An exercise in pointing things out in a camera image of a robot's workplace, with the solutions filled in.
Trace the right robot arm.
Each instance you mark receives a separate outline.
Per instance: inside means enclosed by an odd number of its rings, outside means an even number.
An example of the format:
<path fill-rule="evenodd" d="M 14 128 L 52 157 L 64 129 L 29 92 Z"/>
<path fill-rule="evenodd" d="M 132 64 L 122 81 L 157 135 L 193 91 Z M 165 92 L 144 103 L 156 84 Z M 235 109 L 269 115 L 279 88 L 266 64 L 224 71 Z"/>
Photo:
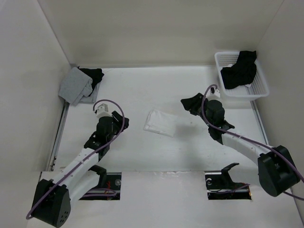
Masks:
<path fill-rule="evenodd" d="M 208 100 L 198 93 L 181 103 L 191 115 L 202 118 L 213 140 L 236 150 L 257 166 L 257 183 L 270 196 L 277 197 L 303 180 L 285 147 L 270 147 L 234 132 L 235 127 L 225 120 L 220 101 Z"/>

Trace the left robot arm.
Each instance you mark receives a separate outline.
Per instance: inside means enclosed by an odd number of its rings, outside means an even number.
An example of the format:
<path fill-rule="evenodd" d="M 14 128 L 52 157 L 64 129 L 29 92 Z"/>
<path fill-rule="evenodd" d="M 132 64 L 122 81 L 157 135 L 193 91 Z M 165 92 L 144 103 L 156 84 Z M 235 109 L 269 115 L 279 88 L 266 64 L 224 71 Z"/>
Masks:
<path fill-rule="evenodd" d="M 106 169 L 97 164 L 110 149 L 110 143 L 129 126 L 129 119 L 113 111 L 99 118 L 96 131 L 76 158 L 55 177 L 41 179 L 26 218 L 36 218 L 55 228 L 61 227 L 76 201 L 92 188 L 106 185 Z"/>

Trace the white tank top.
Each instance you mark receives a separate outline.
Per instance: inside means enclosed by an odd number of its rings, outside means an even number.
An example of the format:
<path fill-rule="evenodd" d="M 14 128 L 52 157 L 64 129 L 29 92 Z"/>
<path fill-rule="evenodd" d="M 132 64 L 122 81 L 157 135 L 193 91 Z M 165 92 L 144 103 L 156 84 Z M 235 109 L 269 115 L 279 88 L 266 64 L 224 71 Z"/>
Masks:
<path fill-rule="evenodd" d="M 178 117 L 172 114 L 153 109 L 149 112 L 143 129 L 168 137 L 173 137 L 176 133 Z"/>

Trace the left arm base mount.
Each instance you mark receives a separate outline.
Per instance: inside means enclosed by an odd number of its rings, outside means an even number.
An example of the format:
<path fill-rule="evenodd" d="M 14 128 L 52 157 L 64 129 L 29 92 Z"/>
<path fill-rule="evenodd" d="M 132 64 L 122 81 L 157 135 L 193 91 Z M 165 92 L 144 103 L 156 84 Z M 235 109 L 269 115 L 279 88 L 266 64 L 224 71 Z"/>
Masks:
<path fill-rule="evenodd" d="M 122 173 L 107 173 L 101 185 L 92 188 L 80 200 L 120 200 Z"/>

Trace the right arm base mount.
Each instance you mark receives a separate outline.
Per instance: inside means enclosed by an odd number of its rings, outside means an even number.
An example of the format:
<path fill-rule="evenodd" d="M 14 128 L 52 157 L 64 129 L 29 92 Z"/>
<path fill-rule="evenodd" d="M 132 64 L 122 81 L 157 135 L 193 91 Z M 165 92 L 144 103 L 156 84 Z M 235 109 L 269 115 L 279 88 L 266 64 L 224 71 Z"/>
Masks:
<path fill-rule="evenodd" d="M 252 200 L 248 184 L 234 182 L 229 171 L 239 163 L 232 163 L 220 171 L 205 172 L 208 200 Z"/>

